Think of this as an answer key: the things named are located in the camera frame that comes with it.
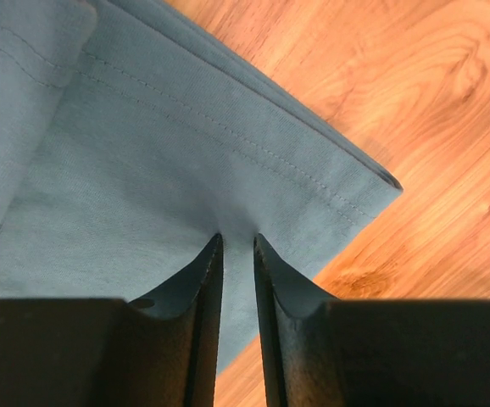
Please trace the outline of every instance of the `wooden floor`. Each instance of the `wooden floor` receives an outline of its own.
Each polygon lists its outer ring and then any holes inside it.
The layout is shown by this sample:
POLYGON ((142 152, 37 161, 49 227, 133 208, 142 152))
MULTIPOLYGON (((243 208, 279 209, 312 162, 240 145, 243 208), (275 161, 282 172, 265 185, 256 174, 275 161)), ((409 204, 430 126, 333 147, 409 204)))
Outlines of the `wooden floor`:
MULTIPOLYGON (((170 0, 386 166, 404 195, 316 281, 490 298, 490 1, 170 0)), ((261 406, 258 340, 215 405, 261 406)))

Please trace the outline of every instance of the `gray fabric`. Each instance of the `gray fabric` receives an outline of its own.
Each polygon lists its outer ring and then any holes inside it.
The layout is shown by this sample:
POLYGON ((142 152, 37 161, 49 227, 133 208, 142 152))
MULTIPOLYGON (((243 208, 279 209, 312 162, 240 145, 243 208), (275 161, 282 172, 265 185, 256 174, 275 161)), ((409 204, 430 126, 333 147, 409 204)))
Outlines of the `gray fabric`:
POLYGON ((314 276, 400 192, 163 3, 0 1, 0 297, 132 299, 220 231, 223 368, 258 330, 256 232, 314 276))

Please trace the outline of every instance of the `stitching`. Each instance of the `stitching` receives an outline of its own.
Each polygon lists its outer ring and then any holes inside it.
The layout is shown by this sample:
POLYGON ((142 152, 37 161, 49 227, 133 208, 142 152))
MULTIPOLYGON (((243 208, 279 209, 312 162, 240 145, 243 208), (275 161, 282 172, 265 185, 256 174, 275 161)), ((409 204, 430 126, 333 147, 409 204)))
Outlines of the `stitching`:
MULTIPOLYGON (((139 103, 139 104, 142 104, 142 105, 144 105, 144 106, 148 107, 148 108, 149 108, 151 111, 153 111, 153 112, 155 111, 155 110, 154 110, 154 108, 153 108, 153 105, 152 105, 151 103, 148 103, 148 102, 145 102, 145 101, 143 101, 143 100, 141 100, 141 99, 137 99, 137 98, 134 98, 134 97, 132 97, 132 96, 130 96, 130 95, 127 95, 126 93, 123 93, 123 92, 122 92, 122 91, 120 91, 119 89, 117 89, 117 88, 115 88, 115 87, 113 87, 113 86, 109 85, 108 83, 106 83, 106 82, 104 82, 104 81, 101 81, 101 80, 99 80, 98 78, 95 78, 95 77, 93 77, 93 76, 89 76, 89 75, 85 74, 84 72, 81 72, 81 71, 77 70, 77 71, 76 71, 76 73, 78 73, 78 74, 79 74, 79 75, 81 75, 81 76, 84 76, 84 77, 85 77, 85 78, 87 78, 89 81, 93 81, 93 82, 96 82, 96 83, 101 84, 102 86, 107 87, 109 90, 111 90, 112 92, 115 92, 115 93, 119 94, 119 95, 120 95, 120 96, 122 96, 123 98, 130 99, 131 101, 133 101, 133 102, 135 102, 135 103, 139 103)), ((225 147, 225 148, 227 148, 227 147, 228 147, 226 144, 224 144, 223 142, 221 142, 221 141, 220 141, 218 138, 216 138, 216 137, 214 137, 214 136, 210 135, 208 132, 200 131, 199 129, 197 129, 197 128, 195 128, 195 127, 191 126, 190 124, 186 123, 186 122, 185 122, 185 121, 183 121, 183 120, 179 120, 179 119, 177 119, 176 117, 171 117, 169 114, 166 114, 166 113, 164 113, 164 117, 165 117, 166 119, 174 120, 174 121, 176 121, 176 122, 178 122, 178 123, 181 123, 182 125, 185 125, 186 127, 188 127, 189 129, 191 129, 192 131, 194 131, 194 132, 196 132, 196 133, 198 133, 198 134, 202 134, 202 135, 204 135, 204 136, 206 136, 206 137, 211 138, 212 140, 214 140, 215 142, 217 142, 217 143, 218 143, 219 145, 221 145, 222 147, 225 147)), ((287 177, 287 176, 285 176, 284 174, 282 174, 282 173, 280 173, 280 172, 278 172, 278 171, 276 171, 276 170, 274 170, 274 169, 272 169, 272 168, 270 168, 270 167, 268 167, 268 166, 266 166, 266 165, 264 165, 264 164, 260 163, 259 161, 257 161, 256 159, 253 159, 252 157, 250 157, 250 156, 246 155, 245 153, 242 153, 241 151, 238 151, 238 150, 236 150, 236 149, 234 149, 234 148, 230 148, 230 150, 231 150, 233 153, 235 153, 235 154, 237 154, 237 155, 240 155, 240 156, 242 156, 243 158, 245 158, 245 159, 247 159, 247 160, 249 160, 249 161, 252 161, 252 162, 253 162, 254 164, 256 164, 257 166, 259 166, 259 167, 261 167, 261 168, 263 168, 263 169, 265 169, 265 170, 268 170, 268 171, 270 171, 270 172, 273 172, 274 174, 276 174, 276 175, 278 175, 278 176, 282 177, 284 180, 290 181, 292 184, 296 185, 297 187, 304 188, 304 186, 303 186, 302 184, 298 184, 298 183, 297 183, 296 181, 294 181, 292 178, 288 178, 288 177, 287 177)), ((354 225, 354 226, 358 226, 358 224, 357 224, 357 223, 355 223, 355 222, 354 222, 352 219, 348 218, 348 217, 347 217, 347 216, 346 216, 346 215, 345 215, 343 212, 341 212, 340 210, 338 210, 338 209, 336 209, 336 208, 333 208, 333 207, 330 205, 331 201, 326 201, 325 199, 323 199, 323 200, 325 201, 325 203, 326 203, 328 206, 330 206, 330 207, 331 207, 332 209, 334 209, 334 210, 335 210, 335 211, 336 211, 336 212, 337 212, 337 213, 338 213, 340 216, 342 216, 342 217, 343 217, 343 219, 345 219, 345 220, 346 220, 348 223, 350 223, 351 225, 354 225)))
POLYGON ((19 61, 17 59, 15 59, 15 57, 11 54, 11 53, 8 53, 7 51, 4 51, 3 49, 0 48, 0 52, 7 55, 12 61, 14 61, 17 66, 29 77, 31 78, 35 83, 37 83, 38 85, 41 85, 41 86, 44 86, 44 87, 48 87, 50 89, 62 89, 61 86, 55 86, 55 85, 51 85, 51 84, 48 84, 48 83, 44 83, 44 82, 40 82, 38 79, 36 79, 34 76, 32 76, 31 74, 29 74, 25 68, 23 68, 23 66, 19 63, 19 61))
POLYGON ((283 157, 280 157, 279 155, 271 152, 270 150, 258 145, 256 142, 252 142, 251 140, 249 140, 248 138, 246 138, 244 135, 242 134, 239 134, 239 133, 236 133, 235 131, 233 131, 232 129, 230 129, 227 125, 223 125, 222 123, 220 123, 219 121, 207 116, 206 114, 203 114, 202 112, 199 112, 195 109, 193 109, 191 106, 183 103, 181 100, 177 99, 177 98, 174 98, 173 96, 167 94, 167 93, 164 93, 162 92, 161 90, 159 90, 158 88, 150 85, 149 83, 145 82, 145 81, 142 81, 141 79, 139 78, 136 78, 134 75, 131 75, 129 74, 128 72, 125 72, 115 66, 113 66, 111 63, 109 63, 108 61, 105 61, 103 59, 100 59, 99 57, 97 57, 96 55, 93 55, 91 53, 87 53, 85 51, 81 51, 81 53, 85 54, 87 57, 91 58, 91 59, 94 59, 95 61, 105 65, 105 66, 108 66, 109 68, 111 68, 112 70, 115 70, 117 72, 119 72, 120 74, 122 74, 123 76, 126 76, 127 78, 135 81, 135 82, 138 82, 140 84, 142 84, 144 87, 146 87, 147 89, 150 89, 156 93, 158 93, 159 95, 161 96, 164 96, 165 98, 168 98, 169 100, 172 100, 173 102, 175 103, 178 103, 180 106, 182 106, 183 108, 185 108, 186 110, 190 111, 191 113, 194 113, 200 117, 203 117, 204 119, 210 121, 211 123, 214 123, 215 125, 217 125, 218 127, 221 127, 223 130, 229 132, 230 134, 232 134, 235 138, 239 139, 239 140, 242 140, 244 142, 246 142, 247 144, 250 144, 260 150, 262 150, 264 153, 267 153, 269 154, 269 156, 275 158, 275 159, 278 159, 280 160, 282 163, 288 165, 289 167, 295 169, 297 172, 299 172, 300 174, 302 174, 303 176, 307 177, 308 179, 310 179, 312 182, 314 182, 316 185, 318 185, 320 188, 322 189, 326 189, 330 195, 331 195, 331 198, 338 198, 340 201, 344 202, 345 204, 347 204, 348 206, 350 206, 351 208, 353 208, 355 211, 357 211, 359 214, 363 215, 363 216, 366 216, 370 219, 375 219, 373 216, 371 215, 368 215, 364 212, 362 212, 357 206, 353 205, 350 201, 348 201, 346 198, 343 198, 341 196, 339 196, 336 192, 333 192, 331 191, 328 186, 326 186, 325 184, 323 184, 322 182, 316 180, 313 176, 309 175, 308 173, 306 173, 305 171, 303 171, 302 169, 298 168, 296 165, 290 163, 289 161, 285 160, 283 157))
POLYGON ((45 62, 46 64, 48 64, 49 66, 52 66, 53 68, 57 68, 59 70, 68 70, 69 68, 68 67, 65 67, 63 65, 58 65, 58 64, 54 64, 52 63, 51 61, 45 59, 43 56, 41 56, 41 54, 39 54, 39 52, 37 52, 37 50, 34 49, 34 47, 29 44, 25 39, 21 38, 20 36, 18 36, 17 34, 15 34, 13 31, 7 29, 6 27, 2 27, 0 25, 0 31, 3 31, 3 32, 7 32, 9 33, 11 36, 17 38, 19 41, 23 42, 33 53, 34 55, 36 55, 39 59, 41 59, 43 62, 45 62))

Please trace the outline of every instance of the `wooden table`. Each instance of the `wooden table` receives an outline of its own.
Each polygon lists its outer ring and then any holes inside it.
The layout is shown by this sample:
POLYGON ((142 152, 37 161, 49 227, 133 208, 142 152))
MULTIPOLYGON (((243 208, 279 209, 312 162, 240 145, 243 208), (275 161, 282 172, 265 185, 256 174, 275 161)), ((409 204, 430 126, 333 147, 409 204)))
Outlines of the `wooden table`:
MULTIPOLYGON (((170 0, 405 193, 316 278, 342 298, 490 298, 490 1, 170 0)), ((261 406, 259 341, 215 405, 261 406)))

